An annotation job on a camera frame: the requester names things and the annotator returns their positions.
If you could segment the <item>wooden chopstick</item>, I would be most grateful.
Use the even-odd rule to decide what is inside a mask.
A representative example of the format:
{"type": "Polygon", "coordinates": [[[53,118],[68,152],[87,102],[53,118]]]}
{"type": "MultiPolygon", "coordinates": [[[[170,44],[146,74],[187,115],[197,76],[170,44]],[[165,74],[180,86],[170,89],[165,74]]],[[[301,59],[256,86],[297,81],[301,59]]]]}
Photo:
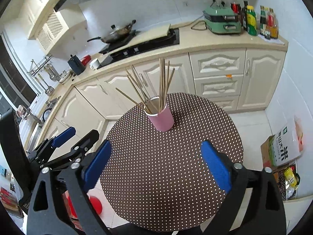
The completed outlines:
{"type": "Polygon", "coordinates": [[[170,76],[169,76],[169,79],[168,79],[168,81],[167,81],[166,88],[165,88],[165,90],[164,90],[164,95],[163,95],[163,109],[165,108],[165,104],[166,104],[166,100],[167,100],[167,94],[168,94],[168,90],[169,90],[169,87],[170,87],[170,84],[171,84],[171,81],[172,81],[174,72],[175,72],[175,68],[172,70],[172,72],[171,72],[171,74],[170,74],[170,76]]]}
{"type": "Polygon", "coordinates": [[[148,112],[148,110],[143,107],[142,105],[140,105],[138,102],[136,102],[134,99],[132,99],[131,97],[129,97],[127,94],[125,94],[124,92],[122,92],[122,90],[120,90],[119,88],[115,88],[119,93],[121,93],[124,97],[126,97],[128,100],[130,100],[132,103],[134,103],[137,107],[139,107],[140,109],[148,112]]]}
{"type": "Polygon", "coordinates": [[[160,58],[159,60],[160,65],[160,74],[159,74],[159,112],[163,109],[163,69],[164,69],[164,59],[160,58]]]}
{"type": "Polygon", "coordinates": [[[148,106],[150,107],[150,109],[152,110],[151,111],[151,115],[154,114],[154,112],[157,110],[156,106],[152,103],[152,100],[151,100],[151,96],[149,95],[148,93],[148,90],[146,89],[143,81],[139,78],[139,74],[137,73],[135,67],[132,65],[131,67],[131,71],[132,71],[132,76],[134,79],[136,79],[137,83],[140,85],[140,87],[142,88],[142,90],[145,92],[145,94],[147,95],[148,97],[148,106]]]}
{"type": "Polygon", "coordinates": [[[127,74],[127,78],[130,81],[131,85],[133,86],[135,92],[137,93],[137,95],[139,96],[141,102],[143,103],[145,109],[147,110],[147,112],[149,114],[151,114],[151,109],[148,106],[148,97],[145,94],[145,92],[142,90],[142,88],[140,87],[140,85],[137,83],[136,79],[133,78],[133,76],[128,72],[128,70],[125,70],[126,74],[127,74]]]}

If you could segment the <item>pink paper cup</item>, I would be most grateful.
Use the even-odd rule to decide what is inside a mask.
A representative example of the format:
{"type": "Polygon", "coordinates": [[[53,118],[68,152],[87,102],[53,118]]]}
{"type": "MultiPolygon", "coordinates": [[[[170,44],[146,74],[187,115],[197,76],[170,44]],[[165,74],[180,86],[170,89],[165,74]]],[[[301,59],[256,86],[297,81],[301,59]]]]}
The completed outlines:
{"type": "Polygon", "coordinates": [[[160,132],[166,132],[173,127],[174,118],[167,103],[161,111],[158,111],[157,108],[159,107],[159,97],[152,97],[148,101],[147,106],[152,113],[145,111],[145,114],[156,130],[160,132]]]}

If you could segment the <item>red balloon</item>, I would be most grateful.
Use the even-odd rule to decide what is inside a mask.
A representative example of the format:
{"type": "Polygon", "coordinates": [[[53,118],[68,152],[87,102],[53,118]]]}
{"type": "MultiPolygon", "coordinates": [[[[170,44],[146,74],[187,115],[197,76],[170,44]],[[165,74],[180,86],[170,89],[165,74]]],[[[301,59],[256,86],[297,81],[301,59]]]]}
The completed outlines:
{"type": "MultiPolygon", "coordinates": [[[[96,211],[96,213],[98,215],[100,215],[102,213],[102,203],[101,201],[95,197],[95,196],[88,196],[89,197],[89,201],[92,204],[94,210],[96,211]]],[[[75,212],[75,209],[73,207],[72,201],[70,199],[69,194],[66,195],[67,201],[68,201],[68,205],[69,205],[69,209],[71,211],[71,216],[73,216],[74,218],[77,218],[77,214],[75,212]]]]}

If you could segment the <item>brown polka dot tablecloth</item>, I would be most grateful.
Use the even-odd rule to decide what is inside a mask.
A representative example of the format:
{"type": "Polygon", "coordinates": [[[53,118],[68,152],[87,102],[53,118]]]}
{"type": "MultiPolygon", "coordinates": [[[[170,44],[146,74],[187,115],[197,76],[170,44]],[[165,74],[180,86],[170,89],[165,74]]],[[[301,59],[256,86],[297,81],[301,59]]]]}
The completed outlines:
{"type": "Polygon", "coordinates": [[[234,162],[244,151],[231,117],[215,103],[192,94],[167,97],[174,125],[155,129],[133,107],[107,135],[112,154],[100,182],[121,218],[156,232],[185,230],[212,217],[226,193],[203,161],[201,144],[210,141],[234,162]]]}

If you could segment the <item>cardboard box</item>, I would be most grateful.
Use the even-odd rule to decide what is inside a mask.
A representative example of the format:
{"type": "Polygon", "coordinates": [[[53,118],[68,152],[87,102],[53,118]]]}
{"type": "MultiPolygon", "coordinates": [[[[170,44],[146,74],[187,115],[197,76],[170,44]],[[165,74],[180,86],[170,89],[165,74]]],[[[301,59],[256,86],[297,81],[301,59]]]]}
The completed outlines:
{"type": "Polygon", "coordinates": [[[282,200],[294,200],[296,197],[297,189],[294,189],[290,186],[290,184],[286,181],[284,176],[284,171],[289,166],[295,165],[295,161],[290,161],[283,165],[274,164],[273,157],[273,147],[274,147],[274,136],[271,135],[268,139],[261,145],[261,154],[262,154],[262,162],[263,167],[270,167],[272,169],[275,181],[279,188],[282,200]]]}

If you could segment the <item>yellow bottle in box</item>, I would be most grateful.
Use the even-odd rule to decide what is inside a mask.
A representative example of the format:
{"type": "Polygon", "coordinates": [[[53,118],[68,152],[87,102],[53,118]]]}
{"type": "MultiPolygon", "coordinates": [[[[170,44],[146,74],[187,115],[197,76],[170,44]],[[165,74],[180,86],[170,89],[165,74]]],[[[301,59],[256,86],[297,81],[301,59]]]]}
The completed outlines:
{"type": "Polygon", "coordinates": [[[300,176],[296,173],[296,166],[292,165],[285,169],[284,176],[291,187],[297,189],[300,184],[300,176]]]}

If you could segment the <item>black electric kettle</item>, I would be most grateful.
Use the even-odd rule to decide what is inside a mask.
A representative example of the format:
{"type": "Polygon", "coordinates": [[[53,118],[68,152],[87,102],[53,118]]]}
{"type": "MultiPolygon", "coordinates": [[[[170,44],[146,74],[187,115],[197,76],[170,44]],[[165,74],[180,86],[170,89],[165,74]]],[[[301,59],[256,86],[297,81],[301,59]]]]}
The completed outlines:
{"type": "Polygon", "coordinates": [[[67,63],[76,75],[80,75],[85,71],[85,65],[83,65],[76,55],[71,55],[67,63]]]}

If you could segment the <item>white mug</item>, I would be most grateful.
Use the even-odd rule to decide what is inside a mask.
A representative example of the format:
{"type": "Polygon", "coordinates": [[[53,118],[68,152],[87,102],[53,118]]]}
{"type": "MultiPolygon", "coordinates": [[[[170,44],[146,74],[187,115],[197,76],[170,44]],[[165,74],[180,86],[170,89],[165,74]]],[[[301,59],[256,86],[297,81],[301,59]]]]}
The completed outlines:
{"type": "Polygon", "coordinates": [[[90,63],[89,63],[90,69],[92,69],[92,70],[98,69],[100,65],[101,64],[100,64],[100,62],[99,62],[99,60],[97,58],[92,60],[92,61],[90,61],[90,63]]]}

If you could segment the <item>black gas stove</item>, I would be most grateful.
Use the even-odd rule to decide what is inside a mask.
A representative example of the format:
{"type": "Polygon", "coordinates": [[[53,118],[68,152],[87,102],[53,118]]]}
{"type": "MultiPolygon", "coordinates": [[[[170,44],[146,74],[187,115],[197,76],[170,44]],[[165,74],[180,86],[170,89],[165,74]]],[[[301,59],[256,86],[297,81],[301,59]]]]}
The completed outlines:
{"type": "Polygon", "coordinates": [[[140,44],[136,44],[132,47],[123,48],[122,50],[115,51],[109,54],[101,63],[98,68],[105,67],[112,63],[118,62],[120,60],[124,60],[126,58],[144,53],[149,52],[151,50],[169,47],[173,45],[180,44],[180,36],[179,36],[179,29],[169,29],[169,33],[165,37],[149,40],[140,44]]]}

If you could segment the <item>upper lattice cabinet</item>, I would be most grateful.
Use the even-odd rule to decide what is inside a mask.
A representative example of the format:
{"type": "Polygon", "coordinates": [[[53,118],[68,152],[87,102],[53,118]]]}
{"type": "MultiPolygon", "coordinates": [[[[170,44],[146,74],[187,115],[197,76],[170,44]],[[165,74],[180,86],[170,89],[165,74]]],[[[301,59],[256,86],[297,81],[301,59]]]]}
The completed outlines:
{"type": "Polygon", "coordinates": [[[27,27],[28,39],[34,39],[44,54],[49,54],[70,34],[86,26],[86,18],[78,5],[60,11],[49,10],[41,20],[27,27]]]}

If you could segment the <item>beige cutting board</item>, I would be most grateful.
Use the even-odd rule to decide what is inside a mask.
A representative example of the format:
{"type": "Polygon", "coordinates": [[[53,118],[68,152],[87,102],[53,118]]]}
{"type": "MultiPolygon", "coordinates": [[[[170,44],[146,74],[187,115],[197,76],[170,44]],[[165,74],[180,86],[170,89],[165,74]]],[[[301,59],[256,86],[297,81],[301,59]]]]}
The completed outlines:
{"type": "Polygon", "coordinates": [[[142,44],[142,43],[147,42],[147,41],[166,37],[169,33],[170,26],[171,26],[171,24],[167,23],[167,24],[152,28],[148,31],[141,32],[141,33],[137,34],[127,45],[124,45],[120,48],[117,48],[117,49],[109,52],[109,54],[111,54],[113,52],[118,52],[118,51],[125,49],[125,48],[134,47],[135,45],[142,44]]]}

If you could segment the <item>green electric cooker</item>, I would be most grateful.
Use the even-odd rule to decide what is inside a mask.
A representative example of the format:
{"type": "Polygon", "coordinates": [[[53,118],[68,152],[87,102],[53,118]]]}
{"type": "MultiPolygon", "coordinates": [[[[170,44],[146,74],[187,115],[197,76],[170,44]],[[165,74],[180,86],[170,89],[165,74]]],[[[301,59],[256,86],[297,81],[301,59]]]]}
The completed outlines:
{"type": "Polygon", "coordinates": [[[240,34],[241,23],[237,13],[224,1],[212,3],[203,11],[206,27],[215,34],[240,34]]]}

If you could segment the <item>green yellow bottle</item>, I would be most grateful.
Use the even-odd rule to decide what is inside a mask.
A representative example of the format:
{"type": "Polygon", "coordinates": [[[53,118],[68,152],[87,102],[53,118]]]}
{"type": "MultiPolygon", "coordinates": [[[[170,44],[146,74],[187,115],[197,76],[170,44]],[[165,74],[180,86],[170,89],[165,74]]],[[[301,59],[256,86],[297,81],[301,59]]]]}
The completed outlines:
{"type": "Polygon", "coordinates": [[[247,31],[252,36],[257,36],[257,20],[254,7],[247,6],[247,31]]]}

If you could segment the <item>red label sauce bottle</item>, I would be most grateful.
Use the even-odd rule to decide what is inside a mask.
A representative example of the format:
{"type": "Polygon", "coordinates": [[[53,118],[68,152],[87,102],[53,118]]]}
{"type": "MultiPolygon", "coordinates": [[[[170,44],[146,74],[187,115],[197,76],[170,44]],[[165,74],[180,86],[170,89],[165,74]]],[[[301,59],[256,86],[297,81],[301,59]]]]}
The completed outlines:
{"type": "Polygon", "coordinates": [[[276,20],[276,14],[272,8],[269,8],[266,13],[267,29],[270,31],[272,39],[277,39],[279,35],[279,27],[276,20]]]}

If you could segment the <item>red cola bottle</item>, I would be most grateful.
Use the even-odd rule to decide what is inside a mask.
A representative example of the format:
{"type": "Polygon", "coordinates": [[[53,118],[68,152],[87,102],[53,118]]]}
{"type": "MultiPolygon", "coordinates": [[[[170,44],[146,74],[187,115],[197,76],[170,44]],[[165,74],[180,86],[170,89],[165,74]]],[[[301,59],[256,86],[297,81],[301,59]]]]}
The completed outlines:
{"type": "Polygon", "coordinates": [[[241,5],[240,3],[238,2],[238,0],[232,0],[232,2],[230,3],[231,5],[231,9],[233,10],[233,12],[235,14],[238,15],[238,17],[240,17],[240,14],[241,14],[241,5]]]}

